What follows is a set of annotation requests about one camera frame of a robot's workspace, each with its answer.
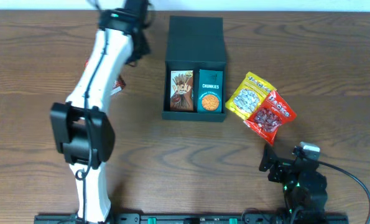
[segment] silver metal part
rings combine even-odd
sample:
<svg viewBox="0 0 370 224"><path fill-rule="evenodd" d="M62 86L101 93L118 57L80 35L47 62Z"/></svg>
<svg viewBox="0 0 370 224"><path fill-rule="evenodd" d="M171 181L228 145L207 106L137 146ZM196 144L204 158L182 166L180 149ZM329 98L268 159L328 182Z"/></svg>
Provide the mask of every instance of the silver metal part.
<svg viewBox="0 0 370 224"><path fill-rule="evenodd" d="M303 152L305 153L305 156L307 158L316 161L319 159L320 148L317 145L307 142L301 142L299 145L302 147Z"/></svg>

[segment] white backdrop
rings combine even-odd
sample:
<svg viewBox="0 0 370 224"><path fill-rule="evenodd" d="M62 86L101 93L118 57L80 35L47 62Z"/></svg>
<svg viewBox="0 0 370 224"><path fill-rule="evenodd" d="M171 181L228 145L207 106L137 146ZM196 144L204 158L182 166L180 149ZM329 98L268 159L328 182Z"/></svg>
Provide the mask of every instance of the white backdrop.
<svg viewBox="0 0 370 224"><path fill-rule="evenodd" d="M156 10L370 12L370 0L150 0ZM103 9L123 0L99 0ZM0 9L92 9L86 0L0 0Z"/></svg>

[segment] storage box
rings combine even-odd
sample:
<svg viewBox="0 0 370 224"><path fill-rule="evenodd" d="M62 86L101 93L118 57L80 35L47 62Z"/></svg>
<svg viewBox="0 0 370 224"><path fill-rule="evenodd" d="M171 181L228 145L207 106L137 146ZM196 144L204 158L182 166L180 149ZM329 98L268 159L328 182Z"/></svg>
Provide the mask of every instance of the storage box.
<svg viewBox="0 0 370 224"><path fill-rule="evenodd" d="M221 113L197 113L200 69L223 72ZM170 110L171 71L193 70L193 112ZM226 52L222 18L171 16L162 119L222 122L226 117Z"/></svg>

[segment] wood grain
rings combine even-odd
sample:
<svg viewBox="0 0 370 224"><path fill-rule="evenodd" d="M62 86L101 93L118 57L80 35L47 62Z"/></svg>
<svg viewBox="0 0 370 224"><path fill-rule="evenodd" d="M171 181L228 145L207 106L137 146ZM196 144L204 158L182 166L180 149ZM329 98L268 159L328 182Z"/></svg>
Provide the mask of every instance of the wood grain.
<svg viewBox="0 0 370 224"><path fill-rule="evenodd" d="M158 12L152 54L125 67L127 88L109 118L116 145L108 192L117 209L241 212L283 207L279 184L259 172L264 141L229 113L224 123L161 120L170 15L224 18L229 97L248 71L269 80L297 112L277 153L300 141L370 189L370 13ZM75 181L53 143L49 109L63 102L92 50L92 11L0 11L0 223L31 223L78 208ZM364 223L368 201L349 177L324 167L326 209Z"/></svg>

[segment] wood surface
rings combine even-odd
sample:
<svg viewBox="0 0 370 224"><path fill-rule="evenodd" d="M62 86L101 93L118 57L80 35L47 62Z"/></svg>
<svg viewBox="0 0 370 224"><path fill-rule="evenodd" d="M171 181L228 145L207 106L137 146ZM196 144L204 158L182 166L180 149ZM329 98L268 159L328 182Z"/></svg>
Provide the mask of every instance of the wood surface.
<svg viewBox="0 0 370 224"><path fill-rule="evenodd" d="M259 172L265 144L232 112L223 123L164 121L169 15L224 18L229 97L248 71L269 80L298 114L276 152L300 141L370 189L370 13L158 12L146 30L152 54L124 67L109 112L116 145L107 166L113 207L145 213L236 212L284 206L280 184ZM95 11L0 11L0 223L78 209L74 176L49 120L81 77ZM329 168L326 210L364 223L368 200Z"/></svg>

